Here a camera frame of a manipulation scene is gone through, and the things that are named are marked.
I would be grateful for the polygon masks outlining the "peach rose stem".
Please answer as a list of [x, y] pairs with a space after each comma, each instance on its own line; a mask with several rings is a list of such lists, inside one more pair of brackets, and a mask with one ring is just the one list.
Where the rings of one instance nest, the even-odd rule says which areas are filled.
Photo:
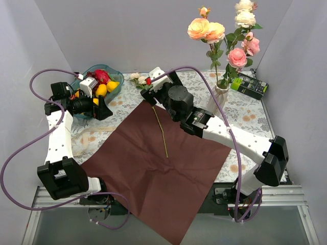
[[202, 6], [198, 10], [200, 17], [191, 21], [187, 34], [191, 39], [200, 40], [209, 45], [210, 50], [206, 53], [206, 56], [211, 59], [211, 69], [214, 69], [216, 74], [216, 86], [226, 88], [224, 84], [221, 86], [221, 81], [218, 79], [218, 67], [221, 65], [219, 58], [223, 54], [220, 46], [225, 38], [225, 27], [219, 22], [208, 20], [211, 8]]

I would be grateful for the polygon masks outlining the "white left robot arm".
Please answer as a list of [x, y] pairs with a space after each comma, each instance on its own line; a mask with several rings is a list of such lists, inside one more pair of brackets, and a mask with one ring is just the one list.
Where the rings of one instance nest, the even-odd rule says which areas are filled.
[[109, 192], [104, 181], [88, 177], [75, 161], [72, 152], [71, 129], [73, 116], [84, 114], [97, 120], [113, 115], [105, 104], [105, 93], [94, 94], [97, 82], [87, 78], [80, 82], [80, 88], [72, 90], [67, 82], [51, 84], [52, 99], [44, 106], [49, 128], [48, 153], [37, 175], [54, 200], [68, 198], [75, 194], [91, 194], [97, 204], [104, 204]]

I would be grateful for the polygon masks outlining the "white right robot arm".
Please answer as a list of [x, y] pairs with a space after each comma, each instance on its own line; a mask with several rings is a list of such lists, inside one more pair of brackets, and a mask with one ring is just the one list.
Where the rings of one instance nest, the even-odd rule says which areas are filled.
[[186, 133], [238, 150], [256, 163], [251, 170], [237, 177], [230, 189], [219, 194], [220, 198], [229, 203], [242, 203], [264, 185], [279, 186], [289, 160], [284, 138], [256, 136], [226, 125], [218, 116], [195, 107], [193, 95], [183, 86], [176, 72], [166, 76], [156, 67], [149, 72], [146, 82], [150, 88], [141, 91], [142, 97], [152, 106], [162, 104]]

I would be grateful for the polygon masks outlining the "pink rose stem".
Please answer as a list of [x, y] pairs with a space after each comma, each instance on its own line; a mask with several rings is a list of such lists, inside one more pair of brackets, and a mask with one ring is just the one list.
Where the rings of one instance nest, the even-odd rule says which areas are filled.
[[227, 89], [232, 78], [238, 77], [237, 73], [244, 67], [253, 64], [251, 57], [260, 51], [260, 41], [252, 31], [241, 31], [239, 34], [230, 33], [225, 38], [227, 66], [223, 79], [217, 83], [218, 87]]

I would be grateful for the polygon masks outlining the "dark red wrapping paper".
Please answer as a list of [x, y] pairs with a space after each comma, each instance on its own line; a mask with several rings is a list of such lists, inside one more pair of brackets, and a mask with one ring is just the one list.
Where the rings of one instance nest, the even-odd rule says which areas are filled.
[[141, 102], [82, 168], [143, 223], [180, 244], [229, 153]]

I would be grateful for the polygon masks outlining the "white rose stem tall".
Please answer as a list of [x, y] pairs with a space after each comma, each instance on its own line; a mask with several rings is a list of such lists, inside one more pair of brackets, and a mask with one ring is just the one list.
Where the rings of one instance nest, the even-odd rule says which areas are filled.
[[253, 1], [241, 0], [235, 4], [235, 31], [228, 33], [224, 39], [226, 45], [226, 53], [229, 53], [239, 41], [242, 41], [246, 34], [251, 30], [261, 29], [262, 27], [256, 23], [254, 11], [257, 4]]

